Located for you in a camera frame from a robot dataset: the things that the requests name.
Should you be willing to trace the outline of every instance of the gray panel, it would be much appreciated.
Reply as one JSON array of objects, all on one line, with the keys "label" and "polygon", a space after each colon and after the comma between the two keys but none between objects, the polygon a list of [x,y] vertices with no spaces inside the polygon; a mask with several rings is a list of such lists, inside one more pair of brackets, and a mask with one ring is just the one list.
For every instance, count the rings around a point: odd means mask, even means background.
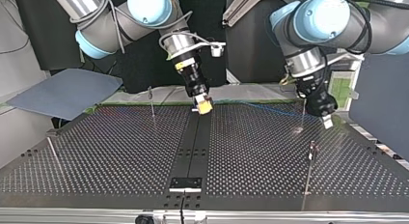
[{"label": "gray panel", "polygon": [[403,158],[409,159],[408,55],[371,55],[364,61],[350,117]]},{"label": "gray panel", "polygon": [[[408,171],[337,117],[329,130],[302,123],[300,108],[215,107],[206,170],[192,161],[189,174],[206,179],[200,209],[296,211],[306,199],[304,210],[409,211]],[[319,154],[305,197],[311,141]]]},{"label": "gray panel", "polygon": [[228,69],[241,82],[279,82],[284,77],[284,56],[268,19],[284,4],[261,0],[232,28],[226,28]]},{"label": "gray panel", "polygon": [[53,140],[58,158],[43,143],[2,169],[0,206],[178,208],[168,183],[178,148],[189,145],[190,114],[178,106],[156,107],[154,118],[149,106],[99,108]]}]

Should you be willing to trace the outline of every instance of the black backdrop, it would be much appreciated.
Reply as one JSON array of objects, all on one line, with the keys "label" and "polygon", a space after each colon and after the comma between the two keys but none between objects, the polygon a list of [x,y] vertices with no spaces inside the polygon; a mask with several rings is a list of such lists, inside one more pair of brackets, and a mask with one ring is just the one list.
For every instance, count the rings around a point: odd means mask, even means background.
[{"label": "black backdrop", "polygon": [[[112,0],[116,6],[126,0]],[[213,38],[225,42],[225,30],[222,28],[222,17],[226,0],[179,0],[183,11],[193,11],[188,24],[192,32],[204,38]],[[145,91],[149,86],[183,85],[171,62],[166,61],[167,54],[159,45],[159,33],[153,32],[125,48],[126,53],[117,52],[117,67],[126,91],[134,94]],[[210,50],[204,48],[201,53],[202,69],[210,86],[221,86],[226,83],[225,58],[212,58]]]}]

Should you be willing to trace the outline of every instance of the metal clamp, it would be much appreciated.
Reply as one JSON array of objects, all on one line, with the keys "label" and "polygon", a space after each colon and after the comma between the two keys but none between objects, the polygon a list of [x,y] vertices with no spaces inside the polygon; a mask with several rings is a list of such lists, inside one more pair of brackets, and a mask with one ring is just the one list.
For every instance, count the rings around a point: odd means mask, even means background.
[{"label": "metal clamp", "polygon": [[183,53],[192,51],[194,49],[199,49],[202,48],[204,46],[210,46],[211,48],[211,56],[212,57],[222,57],[223,56],[223,52],[225,50],[225,46],[226,43],[225,42],[211,42],[211,44],[207,43],[207,42],[198,42],[192,46],[183,48],[181,51],[175,53],[174,55],[170,56],[170,58],[168,60],[172,60],[180,55],[182,55]]},{"label": "metal clamp", "polygon": [[[223,14],[223,25],[233,27],[233,25],[246,13],[248,13],[261,0],[234,0]],[[296,0],[283,0],[290,3]]]}]

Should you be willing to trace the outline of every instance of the metal bracket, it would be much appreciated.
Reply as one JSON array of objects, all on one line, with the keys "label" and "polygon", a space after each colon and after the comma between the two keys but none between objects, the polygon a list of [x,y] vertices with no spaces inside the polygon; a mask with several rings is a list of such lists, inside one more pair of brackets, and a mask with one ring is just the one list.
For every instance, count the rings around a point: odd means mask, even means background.
[{"label": "metal bracket", "polygon": [[210,45],[207,42],[198,42],[195,45],[183,48],[181,51],[175,53],[172,56],[169,56],[169,58],[167,60],[172,60],[172,59],[182,55],[183,53],[192,51],[194,49],[199,49],[199,48],[204,47],[204,46],[210,46],[211,56],[212,57],[221,57],[223,55],[224,50],[225,50],[226,43],[225,42],[211,42],[211,44],[213,44],[213,45]]},{"label": "metal bracket", "polygon": [[[248,13],[255,5],[261,0],[234,0],[229,8],[223,14],[223,25],[233,27],[233,25],[243,15]],[[296,0],[284,0],[286,3],[290,3]]]},{"label": "metal bracket", "polygon": [[[354,55],[349,52],[341,52],[341,53],[331,53],[327,54],[327,60],[328,60],[328,66],[333,65],[334,63],[340,61],[340,60],[352,60],[352,61],[362,61],[363,60],[362,55]],[[293,67],[292,63],[287,63],[286,65],[286,70],[291,71],[291,67]],[[313,68],[306,69],[305,71],[302,71],[300,73],[292,73],[292,77],[302,77],[308,74],[311,74],[317,70],[321,70],[325,67],[325,61],[324,57],[321,58],[321,63],[316,65]]]},{"label": "metal bracket", "polygon": [[351,91],[349,92],[349,97],[354,100],[357,100],[359,99],[359,93],[351,89]]},{"label": "metal bracket", "polygon": [[201,178],[173,178],[170,192],[198,193],[202,192]]},{"label": "metal bracket", "polygon": [[207,224],[207,216],[205,215],[205,212],[196,212],[194,224]]}]

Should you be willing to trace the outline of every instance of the thin metal rod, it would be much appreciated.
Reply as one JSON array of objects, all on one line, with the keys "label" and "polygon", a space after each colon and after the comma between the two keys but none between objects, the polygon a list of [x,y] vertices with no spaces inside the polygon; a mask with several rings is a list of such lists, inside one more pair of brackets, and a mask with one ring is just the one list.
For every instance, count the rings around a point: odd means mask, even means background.
[{"label": "thin metal rod", "polygon": [[50,148],[51,148],[51,152],[52,152],[53,156],[54,156],[54,157],[58,157],[58,156],[57,156],[57,152],[55,152],[54,145],[53,145],[53,143],[52,143],[51,138],[50,138],[50,137],[47,137],[47,141],[48,141],[48,145],[49,145]]}]

